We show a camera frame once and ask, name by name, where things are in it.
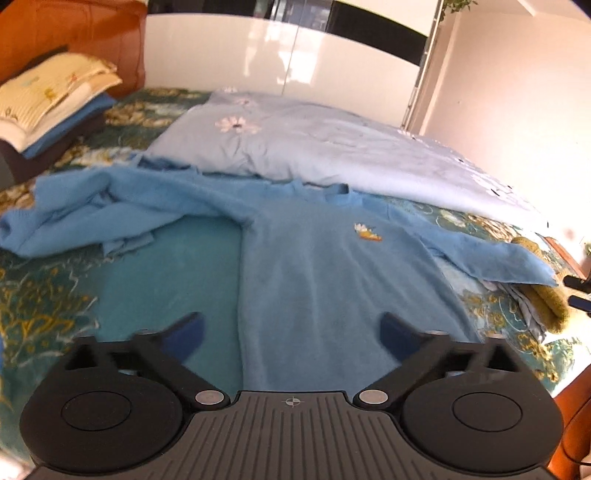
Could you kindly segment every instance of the sweater sleeve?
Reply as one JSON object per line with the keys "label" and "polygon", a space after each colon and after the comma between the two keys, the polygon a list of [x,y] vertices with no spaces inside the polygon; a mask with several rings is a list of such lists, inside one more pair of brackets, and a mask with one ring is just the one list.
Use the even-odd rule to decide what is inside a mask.
{"label": "sweater sleeve", "polygon": [[363,204],[420,238],[435,257],[443,257],[480,280],[556,286],[554,271],[520,245],[490,242],[463,232],[452,232],[391,203],[365,197]]}
{"label": "sweater sleeve", "polygon": [[92,244],[117,253],[145,245],[149,232],[184,215],[224,216],[244,225],[266,199],[291,194],[290,184],[206,177],[193,169],[70,171],[40,177],[31,210],[4,214],[0,247],[26,258]]}

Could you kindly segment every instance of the wall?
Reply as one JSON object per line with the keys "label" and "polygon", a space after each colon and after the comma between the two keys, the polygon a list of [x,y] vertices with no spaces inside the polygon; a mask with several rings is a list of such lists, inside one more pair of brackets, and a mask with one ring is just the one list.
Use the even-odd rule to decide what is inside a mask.
{"label": "wall", "polygon": [[475,11],[456,21],[422,130],[529,198],[558,236],[591,234],[591,22]]}

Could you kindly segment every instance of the blue sweater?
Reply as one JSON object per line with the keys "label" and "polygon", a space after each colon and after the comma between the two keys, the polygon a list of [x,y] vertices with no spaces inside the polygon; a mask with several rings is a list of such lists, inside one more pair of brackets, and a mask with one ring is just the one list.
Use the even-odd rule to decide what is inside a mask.
{"label": "blue sweater", "polygon": [[555,285],[550,267],[518,245],[445,231],[346,186],[314,189],[191,169],[40,177],[35,208],[0,220],[0,247],[25,257],[95,243],[107,251],[133,248],[183,215],[227,216],[242,226],[247,390],[356,393],[396,366],[377,338],[384,311],[420,330],[478,341],[434,255],[483,280]]}

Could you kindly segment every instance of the ribbed black surface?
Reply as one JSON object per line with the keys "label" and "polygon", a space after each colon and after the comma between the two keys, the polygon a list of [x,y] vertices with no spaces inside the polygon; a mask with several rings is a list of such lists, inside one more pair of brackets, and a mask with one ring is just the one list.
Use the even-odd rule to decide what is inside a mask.
{"label": "ribbed black surface", "polygon": [[[293,397],[299,400],[290,401]],[[40,468],[31,480],[82,480]],[[166,453],[109,480],[464,480],[407,445],[390,417],[343,394],[242,393],[225,410],[195,415]],[[520,480],[550,480],[538,468]]]}

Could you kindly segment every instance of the brown leather headboard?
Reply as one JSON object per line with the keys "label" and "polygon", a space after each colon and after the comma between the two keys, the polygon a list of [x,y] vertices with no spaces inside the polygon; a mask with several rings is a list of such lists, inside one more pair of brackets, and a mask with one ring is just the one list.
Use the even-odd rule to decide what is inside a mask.
{"label": "brown leather headboard", "polygon": [[134,92],[145,79],[146,13],[135,0],[14,0],[0,12],[0,83],[32,59],[67,46],[117,65],[123,84],[111,95]]}

